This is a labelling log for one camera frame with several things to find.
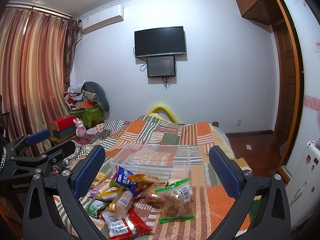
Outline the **green snack packet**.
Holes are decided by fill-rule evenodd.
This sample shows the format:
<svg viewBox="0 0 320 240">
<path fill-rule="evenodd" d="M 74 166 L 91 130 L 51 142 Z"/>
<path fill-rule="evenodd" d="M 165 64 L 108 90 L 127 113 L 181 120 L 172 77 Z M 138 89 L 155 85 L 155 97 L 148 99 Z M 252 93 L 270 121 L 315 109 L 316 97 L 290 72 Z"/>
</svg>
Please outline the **green snack packet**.
<svg viewBox="0 0 320 240">
<path fill-rule="evenodd" d="M 86 205 L 86 213 L 94 218 L 99 218 L 100 214 L 108 207 L 108 203 L 94 199 Z"/>
</svg>

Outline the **round cracker tube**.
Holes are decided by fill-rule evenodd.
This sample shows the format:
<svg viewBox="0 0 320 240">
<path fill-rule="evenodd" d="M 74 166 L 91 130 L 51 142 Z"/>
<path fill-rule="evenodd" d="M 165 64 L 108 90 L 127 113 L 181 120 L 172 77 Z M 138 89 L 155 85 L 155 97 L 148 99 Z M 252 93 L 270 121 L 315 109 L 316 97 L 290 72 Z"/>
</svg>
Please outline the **round cracker tube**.
<svg viewBox="0 0 320 240">
<path fill-rule="evenodd" d="M 116 215 L 127 214 L 134 196 L 130 190 L 121 191 L 109 205 L 109 211 Z"/>
</svg>

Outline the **blue snack bag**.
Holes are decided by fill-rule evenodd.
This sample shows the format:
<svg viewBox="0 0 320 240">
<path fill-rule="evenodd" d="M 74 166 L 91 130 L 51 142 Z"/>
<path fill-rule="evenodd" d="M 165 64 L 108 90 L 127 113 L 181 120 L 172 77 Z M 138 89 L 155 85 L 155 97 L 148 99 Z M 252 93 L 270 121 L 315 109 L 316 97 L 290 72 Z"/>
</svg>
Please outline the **blue snack bag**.
<svg viewBox="0 0 320 240">
<path fill-rule="evenodd" d="M 130 190 L 133 196 L 137 196 L 145 190 L 145 185 L 135 182 L 133 179 L 130 179 L 129 176 L 133 173 L 119 165 L 115 166 L 116 173 L 113 176 L 113 180 L 118 185 L 124 187 L 127 190 Z"/>
</svg>

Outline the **red snack packet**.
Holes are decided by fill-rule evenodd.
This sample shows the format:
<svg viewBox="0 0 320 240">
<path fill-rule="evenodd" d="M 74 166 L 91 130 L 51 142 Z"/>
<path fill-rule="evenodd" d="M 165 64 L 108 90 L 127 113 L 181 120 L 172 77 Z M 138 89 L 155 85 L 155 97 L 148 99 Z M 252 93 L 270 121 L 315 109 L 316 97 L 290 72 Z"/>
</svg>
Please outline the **red snack packet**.
<svg viewBox="0 0 320 240">
<path fill-rule="evenodd" d="M 128 215 L 116 215 L 109 211 L 101 213 L 108 228 L 108 239 L 133 239 L 152 232 L 133 208 L 129 208 Z"/>
</svg>

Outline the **clear bag round biscuits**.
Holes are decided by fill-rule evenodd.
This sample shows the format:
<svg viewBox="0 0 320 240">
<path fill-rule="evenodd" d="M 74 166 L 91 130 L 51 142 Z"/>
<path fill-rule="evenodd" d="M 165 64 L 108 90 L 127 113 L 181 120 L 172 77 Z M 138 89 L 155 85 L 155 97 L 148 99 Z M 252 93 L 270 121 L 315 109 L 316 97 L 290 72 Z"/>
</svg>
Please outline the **clear bag round biscuits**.
<svg viewBox="0 0 320 240">
<path fill-rule="evenodd" d="M 194 220 L 191 205 L 190 178 L 185 178 L 171 185 L 156 189 L 157 196 L 164 200 L 159 223 L 169 223 L 175 220 Z"/>
</svg>

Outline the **clear biscuit stick pack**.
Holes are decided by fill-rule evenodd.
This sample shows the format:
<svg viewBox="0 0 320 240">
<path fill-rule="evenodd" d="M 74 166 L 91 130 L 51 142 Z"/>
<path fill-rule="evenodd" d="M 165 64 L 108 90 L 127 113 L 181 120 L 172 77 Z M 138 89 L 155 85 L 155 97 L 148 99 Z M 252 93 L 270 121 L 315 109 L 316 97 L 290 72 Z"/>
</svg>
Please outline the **clear biscuit stick pack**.
<svg viewBox="0 0 320 240">
<path fill-rule="evenodd" d="M 158 183 L 159 185 L 166 185 L 166 181 L 160 180 L 157 176 L 151 176 L 148 174 L 140 173 L 140 174 L 131 174 L 128 175 L 128 178 L 134 182 L 141 184 L 153 184 Z"/>
</svg>

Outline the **red gift box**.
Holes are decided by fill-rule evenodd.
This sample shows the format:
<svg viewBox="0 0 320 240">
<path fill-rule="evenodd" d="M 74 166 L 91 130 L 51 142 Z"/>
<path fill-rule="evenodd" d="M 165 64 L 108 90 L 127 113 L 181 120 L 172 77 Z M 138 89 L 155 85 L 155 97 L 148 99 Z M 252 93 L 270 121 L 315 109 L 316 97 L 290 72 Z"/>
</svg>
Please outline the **red gift box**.
<svg viewBox="0 0 320 240">
<path fill-rule="evenodd" d="M 74 125 L 75 124 L 74 120 L 75 120 L 75 116 L 66 115 L 51 121 L 50 126 L 53 131 L 61 131 Z"/>
</svg>

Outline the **caramel popcorn pack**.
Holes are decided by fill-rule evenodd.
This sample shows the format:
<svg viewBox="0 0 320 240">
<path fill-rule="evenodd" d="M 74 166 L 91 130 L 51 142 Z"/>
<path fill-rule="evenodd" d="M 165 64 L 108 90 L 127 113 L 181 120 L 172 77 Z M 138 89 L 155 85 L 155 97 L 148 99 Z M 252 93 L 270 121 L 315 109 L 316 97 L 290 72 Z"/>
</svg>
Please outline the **caramel popcorn pack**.
<svg viewBox="0 0 320 240">
<path fill-rule="evenodd" d="M 96 177 L 93 180 L 93 183 L 91 184 L 91 189 L 96 188 L 99 186 L 101 183 L 103 183 L 105 180 L 109 179 L 110 176 L 107 174 L 104 174 L 103 172 L 98 172 Z"/>
</svg>

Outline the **dark blue box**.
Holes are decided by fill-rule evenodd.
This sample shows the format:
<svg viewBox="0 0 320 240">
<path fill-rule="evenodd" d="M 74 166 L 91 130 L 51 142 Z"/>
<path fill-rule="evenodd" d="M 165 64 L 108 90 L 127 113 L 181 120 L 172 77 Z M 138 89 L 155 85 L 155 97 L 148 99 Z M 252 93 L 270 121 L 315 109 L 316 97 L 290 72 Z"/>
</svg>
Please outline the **dark blue box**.
<svg viewBox="0 0 320 240">
<path fill-rule="evenodd" d="M 54 137 L 61 139 L 71 134 L 74 134 L 75 130 L 76 130 L 75 126 L 69 126 L 61 131 L 53 131 L 53 135 Z"/>
</svg>

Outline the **yellow snack packet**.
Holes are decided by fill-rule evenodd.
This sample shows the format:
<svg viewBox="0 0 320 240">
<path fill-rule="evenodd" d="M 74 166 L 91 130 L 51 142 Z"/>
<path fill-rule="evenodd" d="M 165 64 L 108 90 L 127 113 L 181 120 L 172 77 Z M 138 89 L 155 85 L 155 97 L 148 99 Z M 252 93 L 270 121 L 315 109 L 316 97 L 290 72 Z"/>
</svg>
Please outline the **yellow snack packet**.
<svg viewBox="0 0 320 240">
<path fill-rule="evenodd" d="M 111 187 L 107 191 L 100 193 L 98 199 L 103 202 L 113 201 L 121 192 L 123 191 L 122 187 Z"/>
</svg>

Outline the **pink plush toy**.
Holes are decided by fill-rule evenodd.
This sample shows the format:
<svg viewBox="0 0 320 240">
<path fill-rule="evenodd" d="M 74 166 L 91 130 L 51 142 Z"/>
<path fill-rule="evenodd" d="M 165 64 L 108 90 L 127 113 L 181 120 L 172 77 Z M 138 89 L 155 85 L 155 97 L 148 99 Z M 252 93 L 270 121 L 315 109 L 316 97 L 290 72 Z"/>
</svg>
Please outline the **pink plush toy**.
<svg viewBox="0 0 320 240">
<path fill-rule="evenodd" d="M 86 128 L 84 126 L 84 122 L 79 118 L 74 119 L 73 122 L 76 127 L 75 129 L 76 136 L 78 138 L 83 138 L 86 135 Z"/>
</svg>

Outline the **patchwork striped bed quilt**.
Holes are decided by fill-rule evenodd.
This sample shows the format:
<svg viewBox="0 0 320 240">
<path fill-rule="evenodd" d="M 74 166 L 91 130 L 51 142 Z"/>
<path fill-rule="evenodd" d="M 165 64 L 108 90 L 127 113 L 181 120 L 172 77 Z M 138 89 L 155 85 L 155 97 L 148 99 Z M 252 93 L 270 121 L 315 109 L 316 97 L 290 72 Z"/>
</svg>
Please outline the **patchwork striped bed quilt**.
<svg viewBox="0 0 320 240">
<path fill-rule="evenodd" d="M 54 165 L 54 175 L 72 169 L 95 145 L 101 145 L 105 149 L 101 172 L 108 176 L 119 164 L 168 183 L 190 179 L 193 220 L 161 224 L 160 203 L 144 197 L 133 202 L 135 212 L 152 228 L 145 239 L 206 239 L 234 203 L 209 162 L 209 150 L 219 146 L 230 159 L 235 154 L 225 133 L 207 122 L 180 125 L 158 114 L 146 114 L 132 122 L 114 120 L 95 126 L 75 145 L 72 155 Z"/>
</svg>

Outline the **green patterned bag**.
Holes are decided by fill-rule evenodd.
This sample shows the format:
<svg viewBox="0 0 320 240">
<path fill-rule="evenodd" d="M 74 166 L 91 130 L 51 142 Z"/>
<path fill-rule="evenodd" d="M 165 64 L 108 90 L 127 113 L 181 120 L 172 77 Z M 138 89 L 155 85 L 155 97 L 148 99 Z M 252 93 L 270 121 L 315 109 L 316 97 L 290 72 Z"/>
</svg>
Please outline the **green patterned bag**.
<svg viewBox="0 0 320 240">
<path fill-rule="evenodd" d="M 70 115 L 75 116 L 83 121 L 86 129 L 93 128 L 98 124 L 104 122 L 103 111 L 99 105 L 94 105 L 88 108 L 76 109 L 69 112 Z"/>
</svg>

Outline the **grey plush pillow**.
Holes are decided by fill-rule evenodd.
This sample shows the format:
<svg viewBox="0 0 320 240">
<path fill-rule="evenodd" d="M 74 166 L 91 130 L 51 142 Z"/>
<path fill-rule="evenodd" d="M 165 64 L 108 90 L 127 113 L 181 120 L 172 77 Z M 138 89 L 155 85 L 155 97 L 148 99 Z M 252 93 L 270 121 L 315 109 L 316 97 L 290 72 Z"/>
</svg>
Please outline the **grey plush pillow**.
<svg viewBox="0 0 320 240">
<path fill-rule="evenodd" d="M 84 91 L 96 94 L 97 102 L 99 106 L 106 112 L 110 110 L 110 106 L 109 106 L 105 91 L 103 87 L 101 87 L 101 85 L 93 81 L 86 81 L 82 85 L 82 89 Z"/>
</svg>

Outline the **orange fried snack bag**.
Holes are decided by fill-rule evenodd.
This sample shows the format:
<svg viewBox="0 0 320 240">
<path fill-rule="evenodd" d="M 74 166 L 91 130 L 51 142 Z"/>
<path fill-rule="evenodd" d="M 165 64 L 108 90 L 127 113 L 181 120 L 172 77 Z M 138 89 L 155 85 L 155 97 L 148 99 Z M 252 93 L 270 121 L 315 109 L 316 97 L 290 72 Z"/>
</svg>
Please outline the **orange fried snack bag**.
<svg viewBox="0 0 320 240">
<path fill-rule="evenodd" d="M 166 183 L 153 183 L 148 188 L 146 188 L 143 192 L 141 192 L 137 197 L 145 198 L 148 202 L 164 202 L 164 199 L 160 197 L 157 193 L 157 189 L 162 189 L 166 187 Z"/>
</svg>

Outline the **striped orange curtain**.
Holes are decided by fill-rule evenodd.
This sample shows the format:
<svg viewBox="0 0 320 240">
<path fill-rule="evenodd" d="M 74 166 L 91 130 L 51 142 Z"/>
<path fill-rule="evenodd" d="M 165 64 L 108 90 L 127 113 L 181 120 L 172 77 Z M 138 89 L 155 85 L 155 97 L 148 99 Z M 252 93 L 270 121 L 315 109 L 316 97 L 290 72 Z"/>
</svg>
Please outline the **striped orange curtain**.
<svg viewBox="0 0 320 240">
<path fill-rule="evenodd" d="M 45 12 L 9 7 L 1 14 L 1 95 L 11 140 L 68 115 L 63 93 L 70 84 L 73 33 L 70 20 Z"/>
</svg>

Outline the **clear plastic storage box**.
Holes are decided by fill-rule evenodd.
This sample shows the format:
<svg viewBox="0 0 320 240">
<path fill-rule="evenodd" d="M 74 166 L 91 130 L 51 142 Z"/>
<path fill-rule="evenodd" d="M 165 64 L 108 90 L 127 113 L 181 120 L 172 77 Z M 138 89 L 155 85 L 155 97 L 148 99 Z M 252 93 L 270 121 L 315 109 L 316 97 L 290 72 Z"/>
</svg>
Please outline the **clear plastic storage box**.
<svg viewBox="0 0 320 240">
<path fill-rule="evenodd" d="M 119 165 L 134 174 L 157 176 L 162 181 L 190 177 L 191 163 L 187 145 L 128 144 L 110 160 L 112 173 Z"/>
</svg>

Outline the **white air conditioner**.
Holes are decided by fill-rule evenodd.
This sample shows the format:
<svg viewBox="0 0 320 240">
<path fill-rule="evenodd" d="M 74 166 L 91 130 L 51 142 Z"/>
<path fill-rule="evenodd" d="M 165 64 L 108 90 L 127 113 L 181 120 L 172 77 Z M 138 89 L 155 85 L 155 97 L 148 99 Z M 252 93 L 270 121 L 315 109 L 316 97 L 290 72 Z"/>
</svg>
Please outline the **white air conditioner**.
<svg viewBox="0 0 320 240">
<path fill-rule="evenodd" d="M 124 7 L 121 4 L 98 10 L 85 15 L 81 19 L 82 32 L 88 34 L 106 26 L 122 22 L 123 20 Z"/>
</svg>

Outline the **wooden door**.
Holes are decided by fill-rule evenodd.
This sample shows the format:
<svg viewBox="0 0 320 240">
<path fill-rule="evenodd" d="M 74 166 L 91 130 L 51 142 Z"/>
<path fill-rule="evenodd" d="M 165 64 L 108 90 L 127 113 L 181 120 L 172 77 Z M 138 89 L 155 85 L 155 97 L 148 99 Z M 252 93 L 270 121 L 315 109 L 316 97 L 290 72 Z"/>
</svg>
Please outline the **wooden door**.
<svg viewBox="0 0 320 240">
<path fill-rule="evenodd" d="M 279 60 L 279 105 L 274 135 L 285 144 L 279 166 L 286 165 L 297 137 L 304 95 L 302 53 L 295 24 L 284 0 L 276 0 L 283 16 L 272 24 Z"/>
</svg>

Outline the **wooden overhead cabinet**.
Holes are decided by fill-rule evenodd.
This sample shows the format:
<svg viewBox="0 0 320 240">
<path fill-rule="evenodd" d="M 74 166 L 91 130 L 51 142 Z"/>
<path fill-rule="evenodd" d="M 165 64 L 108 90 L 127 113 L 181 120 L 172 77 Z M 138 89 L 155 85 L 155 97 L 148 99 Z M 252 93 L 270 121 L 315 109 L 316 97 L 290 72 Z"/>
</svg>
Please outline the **wooden overhead cabinet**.
<svg viewBox="0 0 320 240">
<path fill-rule="evenodd" d="M 277 0 L 236 0 L 240 14 L 247 20 L 272 25 L 283 19 Z"/>
</svg>

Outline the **small wall monitor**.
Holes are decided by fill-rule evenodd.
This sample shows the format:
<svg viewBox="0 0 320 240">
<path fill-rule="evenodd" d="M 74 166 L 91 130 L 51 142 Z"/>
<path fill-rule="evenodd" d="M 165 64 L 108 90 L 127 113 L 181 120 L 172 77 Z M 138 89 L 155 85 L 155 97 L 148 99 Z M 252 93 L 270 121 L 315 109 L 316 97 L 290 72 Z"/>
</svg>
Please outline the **small wall monitor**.
<svg viewBox="0 0 320 240">
<path fill-rule="evenodd" d="M 152 77 L 171 77 L 176 75 L 174 56 L 157 56 L 147 58 L 147 75 Z"/>
</svg>

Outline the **large wall television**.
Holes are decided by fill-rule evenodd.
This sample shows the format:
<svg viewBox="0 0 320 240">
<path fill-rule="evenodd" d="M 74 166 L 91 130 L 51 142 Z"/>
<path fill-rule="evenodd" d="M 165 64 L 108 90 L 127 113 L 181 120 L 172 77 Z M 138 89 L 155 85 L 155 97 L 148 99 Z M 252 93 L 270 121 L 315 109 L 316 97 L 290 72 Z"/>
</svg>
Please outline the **large wall television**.
<svg viewBox="0 0 320 240">
<path fill-rule="evenodd" d="M 186 53 L 183 26 L 135 31 L 135 57 L 184 55 Z"/>
</svg>

